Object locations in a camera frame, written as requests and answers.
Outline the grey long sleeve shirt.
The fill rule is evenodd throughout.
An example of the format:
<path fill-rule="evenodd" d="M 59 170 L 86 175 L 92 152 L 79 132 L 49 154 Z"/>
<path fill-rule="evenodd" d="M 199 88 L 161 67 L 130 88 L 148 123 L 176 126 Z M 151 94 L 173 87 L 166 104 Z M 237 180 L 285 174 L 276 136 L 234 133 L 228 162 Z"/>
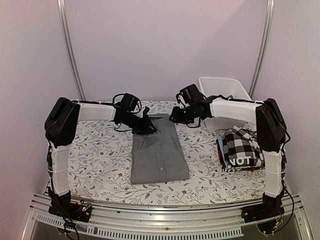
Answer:
<path fill-rule="evenodd" d="M 190 170 L 170 116 L 158 113 L 149 118 L 156 132 L 133 135 L 130 183 L 144 185 L 188 180 Z"/>

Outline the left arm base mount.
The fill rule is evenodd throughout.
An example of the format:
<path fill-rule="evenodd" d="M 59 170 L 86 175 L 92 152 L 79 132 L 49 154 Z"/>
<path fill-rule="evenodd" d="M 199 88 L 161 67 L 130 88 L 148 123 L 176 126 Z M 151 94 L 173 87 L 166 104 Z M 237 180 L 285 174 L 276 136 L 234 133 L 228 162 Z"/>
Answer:
<path fill-rule="evenodd" d="M 71 202 L 68 198 L 58 197 L 51 200 L 48 212 L 55 216 L 88 223 L 92 213 L 92 204 L 83 200 Z"/>

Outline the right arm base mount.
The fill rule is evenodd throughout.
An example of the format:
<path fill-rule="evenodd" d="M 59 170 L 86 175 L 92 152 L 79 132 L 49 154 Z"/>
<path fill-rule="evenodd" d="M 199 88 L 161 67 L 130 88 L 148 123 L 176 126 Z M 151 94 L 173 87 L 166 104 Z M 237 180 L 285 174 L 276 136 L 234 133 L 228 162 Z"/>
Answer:
<path fill-rule="evenodd" d="M 260 221 L 280 216 L 285 213 L 280 198 L 263 195 L 262 203 L 246 206 L 241 209 L 241 217 L 245 223 Z"/>

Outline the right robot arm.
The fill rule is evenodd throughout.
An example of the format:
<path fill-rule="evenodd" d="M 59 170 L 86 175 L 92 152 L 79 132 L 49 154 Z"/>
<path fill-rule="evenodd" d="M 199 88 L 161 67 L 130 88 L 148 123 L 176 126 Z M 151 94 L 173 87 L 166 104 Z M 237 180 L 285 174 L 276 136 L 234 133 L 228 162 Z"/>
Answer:
<path fill-rule="evenodd" d="M 231 98 L 227 96 L 204 96 L 195 84 L 191 84 L 176 94 L 178 106 L 172 109 L 170 121 L 179 124 L 193 124 L 207 118 L 227 118 L 254 124 L 257 144 L 264 156 L 265 189 L 258 213 L 269 218 L 278 210 L 276 199 L 285 192 L 286 172 L 285 145 L 290 141 L 287 126 L 273 98 L 264 101 Z"/>

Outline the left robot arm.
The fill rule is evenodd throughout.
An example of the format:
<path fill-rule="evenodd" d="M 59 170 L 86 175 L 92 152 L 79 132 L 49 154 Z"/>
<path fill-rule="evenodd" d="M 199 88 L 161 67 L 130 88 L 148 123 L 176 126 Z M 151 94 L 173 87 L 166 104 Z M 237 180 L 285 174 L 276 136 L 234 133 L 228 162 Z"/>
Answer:
<path fill-rule="evenodd" d="M 48 173 L 51 189 L 56 196 L 70 194 L 68 154 L 79 122 L 108 121 L 122 124 L 137 135 L 157 132 L 148 116 L 148 107 L 142 108 L 140 100 L 130 93 L 120 96 L 122 99 L 119 102 L 69 100 L 66 97 L 56 101 L 44 124 L 48 141 Z"/>

